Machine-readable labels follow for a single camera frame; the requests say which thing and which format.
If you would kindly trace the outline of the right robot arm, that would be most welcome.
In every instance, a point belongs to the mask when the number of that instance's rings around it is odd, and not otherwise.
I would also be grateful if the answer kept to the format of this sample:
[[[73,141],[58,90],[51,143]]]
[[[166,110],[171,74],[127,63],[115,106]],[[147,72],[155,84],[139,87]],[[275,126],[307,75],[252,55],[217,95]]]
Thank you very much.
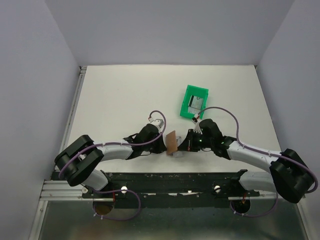
[[[283,199],[296,204],[315,183],[308,167],[292,149],[276,152],[240,144],[235,137],[223,135],[212,119],[202,120],[196,127],[188,130],[186,138],[177,147],[179,151],[210,149],[218,157],[243,162],[261,170],[240,170],[236,173],[230,183],[230,191],[236,196],[261,190],[278,193]]]

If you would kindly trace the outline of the tan leather card holder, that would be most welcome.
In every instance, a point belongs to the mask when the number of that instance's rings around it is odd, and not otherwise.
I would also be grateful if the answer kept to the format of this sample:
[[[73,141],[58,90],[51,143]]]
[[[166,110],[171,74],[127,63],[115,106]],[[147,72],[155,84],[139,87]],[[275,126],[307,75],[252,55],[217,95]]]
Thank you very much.
[[[165,137],[165,145],[166,145],[166,154],[168,156],[173,155],[178,151],[176,131],[173,130],[168,133]]]

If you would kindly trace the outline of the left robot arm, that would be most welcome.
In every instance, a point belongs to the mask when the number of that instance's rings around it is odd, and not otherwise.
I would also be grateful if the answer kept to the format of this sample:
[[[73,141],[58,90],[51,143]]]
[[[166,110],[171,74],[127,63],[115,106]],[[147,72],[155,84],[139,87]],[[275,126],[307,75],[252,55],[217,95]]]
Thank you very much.
[[[131,160],[141,157],[144,152],[161,154],[167,150],[161,129],[164,121],[155,119],[137,134],[119,142],[96,143],[89,135],[80,136],[54,159],[60,170],[59,179],[66,180],[71,187],[84,185],[93,188],[101,198],[111,191],[109,179],[101,170],[100,162],[109,160]]]

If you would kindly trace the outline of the silver VIP credit card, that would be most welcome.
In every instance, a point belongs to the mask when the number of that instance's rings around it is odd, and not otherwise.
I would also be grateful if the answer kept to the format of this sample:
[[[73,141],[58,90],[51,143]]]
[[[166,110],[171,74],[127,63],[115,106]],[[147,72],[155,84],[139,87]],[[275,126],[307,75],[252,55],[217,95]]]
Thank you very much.
[[[182,143],[182,137],[181,136],[176,136],[176,145],[177,147],[180,146],[180,144]],[[172,156],[174,158],[181,158],[183,156],[183,153],[180,150],[176,150],[175,152],[172,153]]]

